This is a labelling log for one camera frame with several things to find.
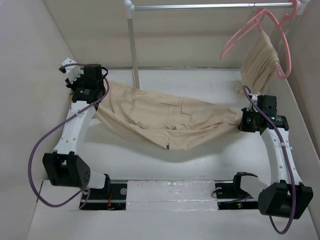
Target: vertical white pole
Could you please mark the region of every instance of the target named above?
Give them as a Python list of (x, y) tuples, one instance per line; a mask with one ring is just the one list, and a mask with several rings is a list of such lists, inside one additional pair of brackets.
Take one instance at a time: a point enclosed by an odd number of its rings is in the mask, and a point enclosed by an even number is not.
[(125, 0), (124, 6), (125, 6), (126, 20), (128, 23), (134, 86), (137, 89), (139, 89), (140, 88), (140, 81), (139, 81), (139, 72), (138, 72), (138, 60), (137, 60), (137, 52), (136, 52), (136, 44), (135, 44), (134, 24), (133, 24), (133, 19), (132, 19), (132, 17), (133, 17), (132, 13), (135, 8), (132, 5), (132, 2), (130, 0)]

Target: pink clothes hanger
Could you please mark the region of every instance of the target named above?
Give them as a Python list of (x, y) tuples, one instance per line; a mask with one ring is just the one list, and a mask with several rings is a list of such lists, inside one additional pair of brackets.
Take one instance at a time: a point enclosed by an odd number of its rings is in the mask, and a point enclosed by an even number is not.
[[(286, 38), (286, 35), (282, 29), (283, 24), (285, 23), (285, 21), (291, 21), (292, 19), (295, 18), (295, 16), (297, 15), (298, 12), (298, 7), (299, 7), (299, 0), (289, 0), (289, 2), (293, 3), (293, 12), (291, 15), (285, 14), (284, 17), (282, 18), (281, 22), (279, 22), (277, 20), (277, 18), (266, 8), (264, 9), (258, 9), (256, 11), (255, 16), (249, 20), (242, 28), (240, 28), (231, 38), (230, 40), (225, 44), (221, 55), (220, 55), (220, 60), (222, 58), (225, 57), (225, 55), (244, 37), (246, 36), (251, 30), (253, 30), (255, 27), (258, 27), (258, 29), (262, 32), (263, 29), (260, 26), (260, 23), (263, 21), (263, 19), (265, 18), (265, 16), (268, 16), (272, 22), (274, 23), (275, 27), (277, 28), (277, 30), (280, 33), (281, 39), (283, 41), (283, 47), (284, 47), (284, 52), (285, 52), (285, 58), (286, 58), (286, 73), (282, 74), (281, 68), (280, 66), (277, 64), (275, 66), (275, 71), (277, 76), (279, 77), (279, 79), (286, 79), (290, 73), (291, 73), (291, 69), (292, 69), (292, 63), (291, 63), (291, 54), (290, 54), (290, 49), (289, 49), (289, 45), (288, 45), (288, 41)], [(241, 33), (242, 31), (244, 31), (244, 29), (246, 29), (252, 22), (255, 22), (255, 24), (253, 26), (251, 26), (247, 31), (245, 31), (241, 36), (239, 36), (237, 39), (236, 37), (239, 35), (239, 33)]]

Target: hanging beige cloth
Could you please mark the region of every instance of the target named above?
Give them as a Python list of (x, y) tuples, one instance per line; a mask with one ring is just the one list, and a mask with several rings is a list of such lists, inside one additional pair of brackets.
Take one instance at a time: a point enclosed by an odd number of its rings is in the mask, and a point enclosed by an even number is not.
[[(240, 69), (243, 84), (248, 86), (254, 94), (266, 94), (276, 73), (275, 66), (277, 64), (279, 64), (277, 51), (268, 35), (262, 31)], [(239, 85), (235, 91), (242, 93), (243, 85)]]
[(163, 148), (186, 150), (237, 131), (241, 121), (241, 113), (225, 106), (115, 81), (109, 84), (96, 117), (132, 142), (149, 140)]

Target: metal rod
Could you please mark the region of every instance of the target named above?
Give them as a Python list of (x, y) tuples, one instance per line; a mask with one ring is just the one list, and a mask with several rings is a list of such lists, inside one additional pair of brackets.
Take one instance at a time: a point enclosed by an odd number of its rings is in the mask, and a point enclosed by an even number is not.
[(221, 3), (221, 4), (189, 4), (189, 5), (149, 5), (134, 6), (134, 11), (151, 10), (204, 10), (204, 9), (276, 9), (292, 8), (292, 2), (274, 2), (274, 3)]
[(128, 31), (129, 31), (129, 39), (130, 39), (134, 86), (137, 89), (139, 89), (140, 81), (139, 81), (139, 72), (138, 72), (138, 60), (137, 60), (137, 52), (136, 52), (136, 44), (135, 44), (134, 24), (133, 24), (132, 18), (127, 18), (127, 23), (128, 23)]

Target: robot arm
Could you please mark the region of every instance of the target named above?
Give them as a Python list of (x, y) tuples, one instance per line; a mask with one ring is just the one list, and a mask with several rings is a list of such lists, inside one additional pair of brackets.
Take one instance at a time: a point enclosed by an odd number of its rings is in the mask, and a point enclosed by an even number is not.
[(292, 209), (291, 179), (282, 151), (286, 147), (290, 168), (296, 187), (295, 219), (299, 219), (313, 197), (311, 187), (304, 186), (296, 170), (291, 148), (289, 147), (289, 126), (285, 116), (277, 115), (277, 99), (275, 96), (254, 95), (252, 100), (259, 109), (265, 113), (278, 128), (283, 142), (281, 143), (273, 127), (251, 105), (243, 108), (239, 130), (243, 132), (259, 131), (267, 149), (270, 162), (271, 183), (267, 186), (253, 174), (238, 173), (237, 185), (249, 193), (258, 202), (261, 214), (289, 218)]
[[(61, 66), (75, 64), (67, 58)], [(64, 68), (67, 74), (66, 86), (74, 92), (67, 119), (77, 114), (100, 99), (106, 89), (103, 83), (102, 69), (99, 64), (85, 65), (83, 71), (79, 66)], [(107, 174), (94, 172), (78, 156), (89, 123), (95, 115), (98, 105), (89, 107), (84, 112), (64, 125), (62, 136), (52, 153), (45, 153), (42, 159), (48, 178), (54, 186), (109, 189), (110, 178)]]

